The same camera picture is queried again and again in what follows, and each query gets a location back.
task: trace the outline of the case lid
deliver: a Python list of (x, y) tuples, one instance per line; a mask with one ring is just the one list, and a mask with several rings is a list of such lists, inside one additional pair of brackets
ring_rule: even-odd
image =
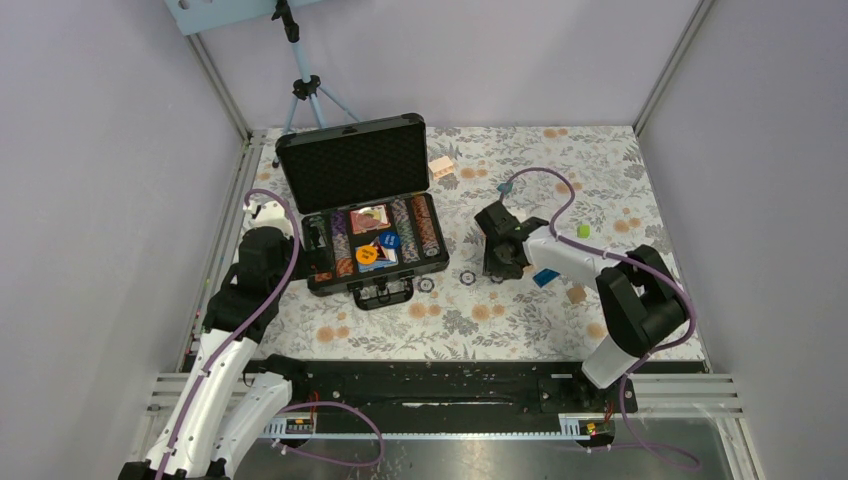
[(424, 119), (417, 113), (284, 135), (276, 153), (304, 214), (430, 186)]

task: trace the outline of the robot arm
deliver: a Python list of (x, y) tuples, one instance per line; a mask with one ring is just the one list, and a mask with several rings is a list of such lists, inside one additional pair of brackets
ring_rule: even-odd
[[(534, 281), (540, 287), (562, 274), (598, 292), (609, 335), (581, 367), (598, 389), (612, 385), (687, 320), (682, 301), (668, 286), (629, 264), (557, 241), (542, 228), (548, 225), (544, 220), (519, 222), (499, 201), (474, 218), (486, 235), (486, 274), (518, 279), (524, 267), (533, 265), (539, 270)], [(671, 276), (659, 253), (647, 245), (627, 255)]]
[[(279, 297), (224, 348), (214, 364), (207, 365), (213, 352), (275, 291), (292, 260), (293, 242), (299, 241), (277, 202), (261, 207), (251, 202), (248, 209), (254, 228), (245, 233), (238, 263), (230, 267), (221, 289), (209, 301), (189, 381), (145, 461), (125, 464), (119, 480), (155, 479), (166, 455), (163, 479), (232, 478), (262, 428), (291, 401), (292, 383), (284, 378), (291, 375), (267, 371), (256, 377), (248, 394), (222, 422), (235, 384), (279, 312)], [(201, 376), (203, 381), (196, 383)], [(192, 396), (179, 435), (170, 446), (178, 417)]]

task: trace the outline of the case handle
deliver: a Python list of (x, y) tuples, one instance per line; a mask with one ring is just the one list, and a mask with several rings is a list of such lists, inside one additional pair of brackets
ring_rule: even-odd
[(361, 310), (374, 310), (380, 307), (388, 307), (389, 305), (397, 305), (399, 303), (408, 302), (412, 295), (415, 294), (415, 288), (412, 286), (412, 279), (405, 278), (403, 279), (403, 290), (397, 292), (390, 292), (388, 285), (383, 286), (378, 285), (377, 288), (377, 296), (371, 298), (362, 298), (362, 290), (355, 289), (352, 290), (353, 293), (353, 301), (356, 303), (356, 306)]

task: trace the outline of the blue block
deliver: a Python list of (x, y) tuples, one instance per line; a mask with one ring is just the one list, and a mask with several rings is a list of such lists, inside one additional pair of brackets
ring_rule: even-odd
[(559, 273), (546, 268), (541, 272), (537, 273), (536, 275), (533, 275), (533, 281), (536, 282), (536, 285), (538, 285), (539, 288), (541, 288), (551, 283), (551, 280), (555, 279), (558, 276)]

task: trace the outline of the white wall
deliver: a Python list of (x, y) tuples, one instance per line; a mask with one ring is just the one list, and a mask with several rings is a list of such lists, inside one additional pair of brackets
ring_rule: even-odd
[[(629, 125), (697, 3), (326, 0), (294, 16), (313, 73), (364, 119), (416, 111), (436, 126)], [(284, 124), (300, 75), (282, 23), (203, 37), (247, 122)], [(296, 124), (315, 125), (298, 108)]]
[(717, 2), (642, 136), (769, 480), (845, 478), (848, 3)]
[(116, 478), (239, 141), (164, 4), (0, 2), (0, 477)]

